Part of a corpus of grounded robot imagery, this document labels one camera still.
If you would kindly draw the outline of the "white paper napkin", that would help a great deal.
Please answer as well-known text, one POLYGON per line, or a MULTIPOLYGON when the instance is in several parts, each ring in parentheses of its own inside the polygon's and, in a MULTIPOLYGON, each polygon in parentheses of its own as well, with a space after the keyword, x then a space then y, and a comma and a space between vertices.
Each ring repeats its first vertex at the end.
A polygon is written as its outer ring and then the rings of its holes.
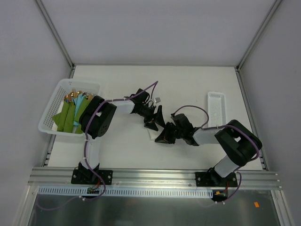
POLYGON ((147 129, 149 136, 150 136, 150 140, 155 140, 163 131, 162 127, 158 128, 158 131, 152 130, 152 129, 147 129))

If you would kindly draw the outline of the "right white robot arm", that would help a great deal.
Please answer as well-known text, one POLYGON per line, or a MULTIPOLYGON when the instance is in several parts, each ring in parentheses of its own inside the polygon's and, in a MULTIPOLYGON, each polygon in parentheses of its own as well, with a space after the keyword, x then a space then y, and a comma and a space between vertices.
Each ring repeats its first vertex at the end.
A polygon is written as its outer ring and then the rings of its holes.
POLYGON ((156 143, 174 144, 182 139, 191 146, 219 144, 226 153, 215 166, 207 172, 196 172, 197 186, 236 187, 235 171, 259 156, 262 143, 251 131, 237 120, 221 126, 194 127, 183 114, 172 115, 173 122, 166 123, 163 131, 155 139, 156 143))

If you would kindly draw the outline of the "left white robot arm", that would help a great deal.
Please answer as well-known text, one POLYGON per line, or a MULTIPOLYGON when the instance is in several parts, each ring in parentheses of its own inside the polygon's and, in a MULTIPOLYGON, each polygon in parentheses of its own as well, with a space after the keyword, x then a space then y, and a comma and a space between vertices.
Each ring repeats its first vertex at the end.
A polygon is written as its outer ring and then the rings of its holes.
POLYGON ((96 184, 104 178, 99 172, 99 153, 102 136, 107 132, 113 117, 117 114, 138 114, 143 117, 144 126, 158 131, 158 126, 164 127, 162 106, 149 104, 150 95, 143 89, 138 89, 123 99, 112 101, 100 96, 92 98, 79 118, 82 132, 86 136, 83 159, 73 171, 72 184, 96 184))

